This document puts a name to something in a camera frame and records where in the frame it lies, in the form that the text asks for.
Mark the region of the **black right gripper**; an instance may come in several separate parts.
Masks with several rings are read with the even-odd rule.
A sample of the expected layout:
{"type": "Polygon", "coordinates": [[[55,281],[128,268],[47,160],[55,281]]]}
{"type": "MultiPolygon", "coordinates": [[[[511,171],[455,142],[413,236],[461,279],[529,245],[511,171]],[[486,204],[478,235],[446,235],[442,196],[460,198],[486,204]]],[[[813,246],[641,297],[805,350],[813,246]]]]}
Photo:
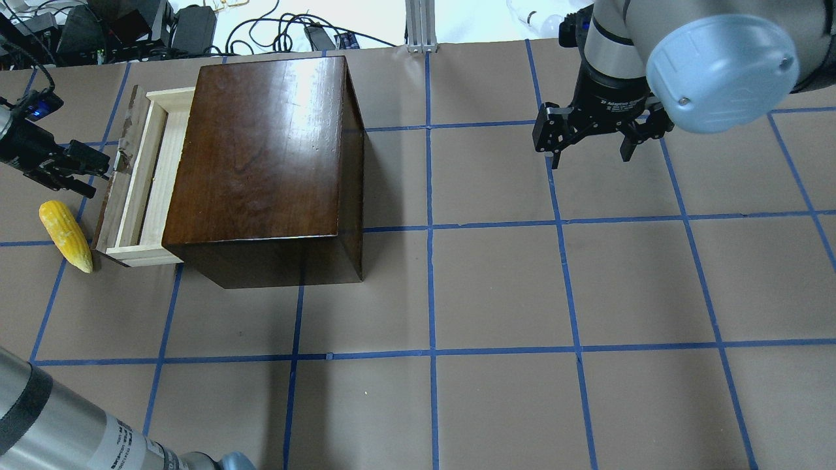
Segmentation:
{"type": "Polygon", "coordinates": [[[551,169],[558,169],[562,151],[592,131],[619,131],[624,135],[619,155],[629,163],[635,149],[646,140],[659,140],[675,124],[644,76],[616,78],[582,65],[569,107],[543,103],[532,130],[535,151],[550,153],[551,169]],[[650,111],[642,123],[634,120],[650,111]]]}

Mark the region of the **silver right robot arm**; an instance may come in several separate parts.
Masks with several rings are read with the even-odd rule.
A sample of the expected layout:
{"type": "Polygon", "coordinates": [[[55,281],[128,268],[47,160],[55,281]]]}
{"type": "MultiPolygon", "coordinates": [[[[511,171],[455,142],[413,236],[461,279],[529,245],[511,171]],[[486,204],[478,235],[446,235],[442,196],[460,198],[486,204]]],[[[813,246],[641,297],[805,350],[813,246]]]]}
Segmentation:
{"type": "Polygon", "coordinates": [[[541,104],[532,129],[552,168],[589,136],[621,134],[627,163],[672,130],[725,132],[834,85],[833,1],[596,1],[558,42],[580,66],[570,104],[541,104]]]}

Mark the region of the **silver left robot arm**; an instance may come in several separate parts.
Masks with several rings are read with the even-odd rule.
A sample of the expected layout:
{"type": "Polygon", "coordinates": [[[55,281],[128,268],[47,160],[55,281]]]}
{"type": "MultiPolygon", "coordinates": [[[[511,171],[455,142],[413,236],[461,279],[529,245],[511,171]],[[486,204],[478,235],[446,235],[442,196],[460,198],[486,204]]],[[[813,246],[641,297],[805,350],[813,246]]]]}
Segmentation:
{"type": "MultiPolygon", "coordinates": [[[[2,104],[2,161],[51,189],[91,197],[76,176],[104,176],[108,157],[73,140],[58,145],[35,124],[54,109],[2,104]]],[[[134,430],[31,362],[2,350],[3,469],[251,469],[241,452],[213,460],[202,452],[179,455],[134,430]]]]}

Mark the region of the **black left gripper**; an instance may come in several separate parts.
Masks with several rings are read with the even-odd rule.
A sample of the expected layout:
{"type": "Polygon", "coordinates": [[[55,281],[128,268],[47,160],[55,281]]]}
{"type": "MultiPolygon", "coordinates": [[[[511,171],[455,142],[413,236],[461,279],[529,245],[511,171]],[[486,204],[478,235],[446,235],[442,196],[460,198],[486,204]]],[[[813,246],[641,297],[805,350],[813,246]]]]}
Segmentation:
{"type": "Polygon", "coordinates": [[[27,178],[51,190],[74,191],[93,198],[96,189],[78,179],[63,176],[55,169],[55,161],[71,174],[108,178],[110,157],[77,140],[66,148],[58,145],[53,135],[24,118],[9,119],[2,131],[2,163],[24,173],[27,178]]]}

